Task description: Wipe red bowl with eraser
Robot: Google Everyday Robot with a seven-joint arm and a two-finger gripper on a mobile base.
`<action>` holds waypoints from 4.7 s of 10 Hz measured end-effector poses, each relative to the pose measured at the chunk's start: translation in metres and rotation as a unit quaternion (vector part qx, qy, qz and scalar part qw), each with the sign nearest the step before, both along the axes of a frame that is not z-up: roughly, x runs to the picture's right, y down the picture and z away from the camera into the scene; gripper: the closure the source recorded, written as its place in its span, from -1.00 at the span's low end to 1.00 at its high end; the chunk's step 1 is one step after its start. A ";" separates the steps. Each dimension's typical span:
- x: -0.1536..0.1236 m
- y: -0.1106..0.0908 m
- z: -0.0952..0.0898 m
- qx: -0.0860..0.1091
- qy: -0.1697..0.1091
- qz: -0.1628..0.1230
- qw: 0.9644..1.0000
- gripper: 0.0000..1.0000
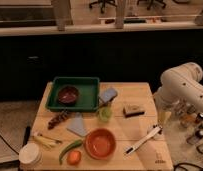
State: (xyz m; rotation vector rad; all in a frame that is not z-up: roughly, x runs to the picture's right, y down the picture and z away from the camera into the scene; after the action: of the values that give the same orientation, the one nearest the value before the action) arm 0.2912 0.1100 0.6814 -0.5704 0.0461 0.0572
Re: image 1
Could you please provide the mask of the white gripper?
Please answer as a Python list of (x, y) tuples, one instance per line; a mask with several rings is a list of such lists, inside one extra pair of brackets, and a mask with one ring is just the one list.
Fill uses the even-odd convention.
[(153, 99), (157, 109), (158, 124), (163, 126), (171, 115), (171, 109), (175, 106), (177, 98), (166, 88), (159, 87), (153, 94)]

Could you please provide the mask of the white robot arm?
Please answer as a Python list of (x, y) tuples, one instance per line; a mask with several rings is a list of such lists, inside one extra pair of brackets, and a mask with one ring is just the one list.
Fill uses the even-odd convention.
[(161, 86), (153, 95), (161, 126), (165, 125), (169, 113), (181, 100), (203, 113), (202, 78), (203, 70), (194, 62), (167, 69), (161, 74)]

